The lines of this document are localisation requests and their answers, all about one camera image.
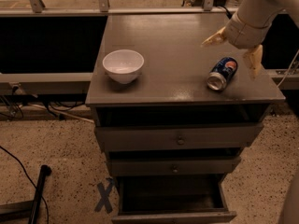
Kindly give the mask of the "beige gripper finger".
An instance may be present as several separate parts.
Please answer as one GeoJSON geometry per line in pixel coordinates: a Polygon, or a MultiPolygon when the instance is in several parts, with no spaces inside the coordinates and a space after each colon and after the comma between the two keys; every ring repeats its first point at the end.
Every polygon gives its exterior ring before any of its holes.
{"type": "Polygon", "coordinates": [[[255,79],[262,69],[263,46],[259,45],[253,49],[248,49],[243,54],[243,60],[249,70],[251,79],[255,79]]]}
{"type": "Polygon", "coordinates": [[[222,27],[219,31],[217,31],[214,35],[211,35],[208,37],[205,41],[202,42],[203,47],[209,47],[209,46],[216,46],[224,43],[227,38],[224,34],[225,28],[222,27]]]}

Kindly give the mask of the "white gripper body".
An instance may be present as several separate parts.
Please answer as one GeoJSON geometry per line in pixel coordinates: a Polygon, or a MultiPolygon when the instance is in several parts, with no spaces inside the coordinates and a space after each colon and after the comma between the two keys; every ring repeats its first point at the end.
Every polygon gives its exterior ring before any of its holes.
{"type": "Polygon", "coordinates": [[[252,49],[263,42],[270,26],[270,23],[250,24],[236,12],[225,25],[223,33],[227,41],[236,48],[252,49]]]}

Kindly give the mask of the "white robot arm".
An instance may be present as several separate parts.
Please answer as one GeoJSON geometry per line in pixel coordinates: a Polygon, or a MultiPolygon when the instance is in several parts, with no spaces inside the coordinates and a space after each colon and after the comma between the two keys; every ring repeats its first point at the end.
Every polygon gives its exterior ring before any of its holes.
{"type": "Polygon", "coordinates": [[[226,25],[202,45],[206,47],[228,41],[238,49],[245,49],[244,63],[250,76],[256,78],[262,68],[262,43],[272,21],[283,10],[299,26],[299,0],[243,0],[226,25]]]}

